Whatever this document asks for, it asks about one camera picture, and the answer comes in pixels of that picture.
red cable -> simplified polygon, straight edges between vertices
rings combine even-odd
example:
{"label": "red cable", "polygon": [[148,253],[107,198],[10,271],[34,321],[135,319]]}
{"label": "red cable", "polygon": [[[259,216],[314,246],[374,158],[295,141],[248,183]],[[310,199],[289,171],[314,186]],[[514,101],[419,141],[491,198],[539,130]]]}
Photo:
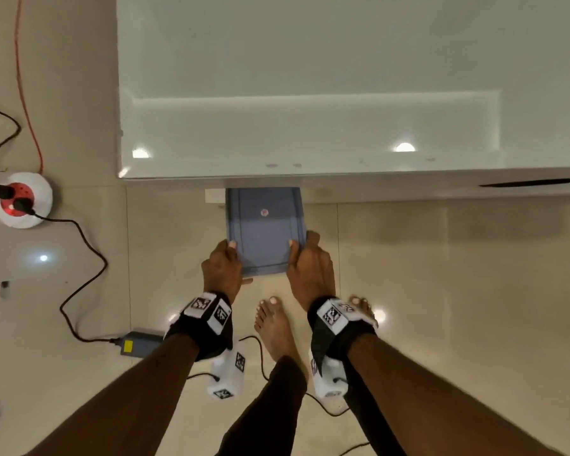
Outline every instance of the red cable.
{"label": "red cable", "polygon": [[42,174],[44,171],[44,160],[42,159],[42,151],[40,150],[40,145],[38,144],[38,139],[36,138],[36,133],[31,125],[30,114],[27,111],[27,105],[25,104],[25,96],[23,95],[23,82],[21,79],[21,63],[19,60],[19,24],[21,24],[21,5],[23,0],[17,0],[17,14],[15,17],[15,63],[17,64],[17,87],[19,88],[19,99],[21,100],[21,105],[23,107],[23,113],[25,114],[25,119],[27,121],[27,127],[30,128],[31,137],[36,145],[36,150],[38,151],[38,158],[40,159],[40,167],[38,168],[38,173]]}

leg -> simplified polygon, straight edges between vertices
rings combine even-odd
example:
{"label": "leg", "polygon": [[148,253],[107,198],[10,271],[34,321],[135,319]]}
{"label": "leg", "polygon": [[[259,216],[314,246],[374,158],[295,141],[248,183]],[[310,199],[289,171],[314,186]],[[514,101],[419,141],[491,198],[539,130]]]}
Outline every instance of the leg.
{"label": "leg", "polygon": [[308,371],[295,346],[281,301],[270,298],[258,306],[255,330],[276,361],[259,397],[228,430],[218,456],[270,454],[289,456],[294,445],[298,412],[308,383]]}
{"label": "leg", "polygon": [[[373,316],[371,307],[366,299],[360,300],[357,297],[351,297],[350,302],[365,313]],[[399,445],[397,438],[380,412],[376,400],[374,400],[361,376],[358,375],[348,360],[344,361],[344,369],[346,371],[346,380],[348,381],[348,392],[344,396],[344,400],[357,418],[373,450],[378,456],[404,456],[403,448]]]}

hand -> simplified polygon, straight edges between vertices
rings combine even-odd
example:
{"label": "hand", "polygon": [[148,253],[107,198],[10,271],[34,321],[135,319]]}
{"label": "hand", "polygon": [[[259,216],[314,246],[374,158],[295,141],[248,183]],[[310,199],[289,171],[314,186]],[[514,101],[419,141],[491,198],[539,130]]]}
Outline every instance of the hand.
{"label": "hand", "polygon": [[315,299],[335,296],[334,263],[329,253],[319,248],[319,239],[317,232],[309,230],[302,252],[297,241],[289,242],[287,277],[291,292],[306,312]]}
{"label": "hand", "polygon": [[243,264],[236,254],[236,242],[222,240],[209,255],[209,259],[200,265],[203,270],[204,290],[222,292],[228,296],[230,305],[235,302],[242,284],[251,283],[252,278],[243,280]]}

tile grout line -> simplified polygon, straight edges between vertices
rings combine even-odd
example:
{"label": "tile grout line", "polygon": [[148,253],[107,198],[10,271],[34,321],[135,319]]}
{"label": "tile grout line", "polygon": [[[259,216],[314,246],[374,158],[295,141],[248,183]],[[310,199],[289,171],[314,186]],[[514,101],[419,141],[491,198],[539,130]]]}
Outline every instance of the tile grout line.
{"label": "tile grout line", "polygon": [[335,204],[335,232],[338,237],[338,294],[342,297],[342,266],[340,265],[340,208]]}
{"label": "tile grout line", "polygon": [[126,210],[126,220],[127,220],[127,279],[129,283],[129,331],[133,328],[131,327],[131,265],[130,265],[130,250],[129,250],[129,189],[124,186],[124,209]]}

foot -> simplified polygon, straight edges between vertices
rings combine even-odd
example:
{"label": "foot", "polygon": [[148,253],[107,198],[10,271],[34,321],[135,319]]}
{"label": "foot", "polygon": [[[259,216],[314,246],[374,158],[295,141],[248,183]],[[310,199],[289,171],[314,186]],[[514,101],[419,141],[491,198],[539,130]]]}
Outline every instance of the foot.
{"label": "foot", "polygon": [[295,345],[288,316],[279,298],[271,297],[270,301],[260,301],[254,328],[272,359],[277,362],[283,356],[291,357],[300,366],[308,382],[308,370]]}
{"label": "foot", "polygon": [[364,297],[358,298],[357,296],[350,296],[350,298],[348,299],[348,302],[350,304],[354,305],[358,310],[363,312],[369,318],[371,318],[374,321],[374,327],[375,328],[378,327],[378,322],[376,321],[376,316],[374,315],[374,312],[371,309],[371,304],[368,302],[367,299],[365,299]]}

